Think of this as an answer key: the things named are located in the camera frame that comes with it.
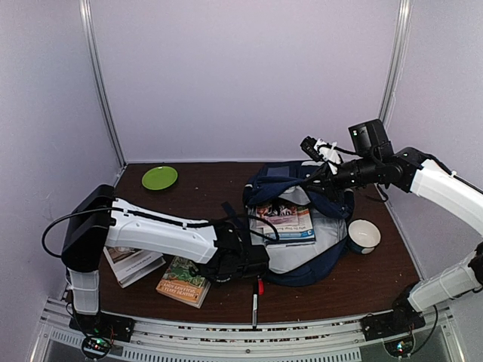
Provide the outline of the orange Treehouse book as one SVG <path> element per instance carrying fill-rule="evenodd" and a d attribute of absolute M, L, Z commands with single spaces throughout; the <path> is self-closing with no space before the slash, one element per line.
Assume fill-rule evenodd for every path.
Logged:
<path fill-rule="evenodd" d="M 198 274 L 192 261 L 175 256 L 155 290 L 178 302 L 201 308 L 210 287 L 210 281 Z"/>

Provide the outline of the illustrated pink cover book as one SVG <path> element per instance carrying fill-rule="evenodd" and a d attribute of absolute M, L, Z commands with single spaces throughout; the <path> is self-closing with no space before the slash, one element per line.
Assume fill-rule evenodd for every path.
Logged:
<path fill-rule="evenodd" d="M 274 201 L 255 208 L 256 216 L 274 226 L 298 225 L 297 205 L 288 201 Z"/>

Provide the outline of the Penguin young readers book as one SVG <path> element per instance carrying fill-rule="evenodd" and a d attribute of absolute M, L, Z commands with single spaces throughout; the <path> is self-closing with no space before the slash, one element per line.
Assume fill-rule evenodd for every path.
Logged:
<path fill-rule="evenodd" d="M 298 225 L 274 226 L 278 232 L 278 241 L 281 244 L 299 244 L 315 241 L 315 232 L 312 225 L 309 208 L 297 205 Z"/>

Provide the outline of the navy blue backpack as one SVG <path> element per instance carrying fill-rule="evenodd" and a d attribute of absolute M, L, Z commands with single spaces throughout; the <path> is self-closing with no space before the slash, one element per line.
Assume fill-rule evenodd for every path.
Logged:
<path fill-rule="evenodd" d="M 344 189 L 330 199 L 320 176 L 330 164 L 288 161 L 264 164 L 245 184 L 242 203 L 251 219 L 237 219 L 242 239 L 262 246 L 269 261 L 264 278 L 305 287 L 326 278 L 345 253 L 355 199 Z"/>

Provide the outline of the white coffee cover book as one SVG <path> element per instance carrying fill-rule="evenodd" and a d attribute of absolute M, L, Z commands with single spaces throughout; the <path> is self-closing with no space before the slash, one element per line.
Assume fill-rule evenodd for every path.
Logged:
<path fill-rule="evenodd" d="M 104 247 L 104 256 L 121 288 L 126 288 L 162 267 L 162 253 L 129 247 Z"/>

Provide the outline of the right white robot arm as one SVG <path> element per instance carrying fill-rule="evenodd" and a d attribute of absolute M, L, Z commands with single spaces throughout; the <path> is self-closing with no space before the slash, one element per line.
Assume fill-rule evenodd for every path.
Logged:
<path fill-rule="evenodd" d="M 394 151 L 379 119 L 349 128 L 354 149 L 351 161 L 342 161 L 344 151 L 336 143 L 306 137 L 301 149 L 322 166 L 303 182 L 306 191 L 331 200 L 348 188 L 394 186 L 420 198 L 430 209 L 417 208 L 414 224 L 434 247 L 441 240 L 446 251 L 462 249 L 444 271 L 407 288 L 394 301 L 387 327 L 404 332 L 422 312 L 441 302 L 482 290 L 482 242 L 471 246 L 464 237 L 482 237 L 482 191 L 434 155 L 405 147 Z"/>

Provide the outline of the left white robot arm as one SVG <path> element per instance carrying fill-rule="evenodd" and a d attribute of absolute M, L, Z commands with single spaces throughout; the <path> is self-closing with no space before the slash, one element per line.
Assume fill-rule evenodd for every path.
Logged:
<path fill-rule="evenodd" d="M 263 245 L 251 243 L 247 229 L 235 225 L 241 218 L 184 219 L 117 198 L 112 186 L 96 187 L 69 215 L 61 252 L 80 324 L 93 335 L 109 326 L 100 312 L 99 264 L 105 247 L 180 256 L 218 283 L 263 276 L 269 268 L 268 253 Z"/>

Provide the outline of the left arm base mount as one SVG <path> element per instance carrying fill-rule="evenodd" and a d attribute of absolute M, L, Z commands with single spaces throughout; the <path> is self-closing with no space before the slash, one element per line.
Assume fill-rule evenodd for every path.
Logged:
<path fill-rule="evenodd" d="M 71 329 L 82 333 L 81 351 L 91 360 L 106 357 L 115 342 L 130 342 L 134 325 L 132 318 L 103 312 L 96 315 L 73 313 L 69 322 Z"/>

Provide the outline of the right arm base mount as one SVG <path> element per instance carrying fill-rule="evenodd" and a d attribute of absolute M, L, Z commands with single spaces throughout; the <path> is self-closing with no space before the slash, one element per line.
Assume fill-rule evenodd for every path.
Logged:
<path fill-rule="evenodd" d="M 366 342 L 382 339 L 386 353 L 398 359 L 409 357 L 416 350 L 414 332 L 426 326 L 422 314 L 403 311 L 367 314 L 360 324 Z"/>

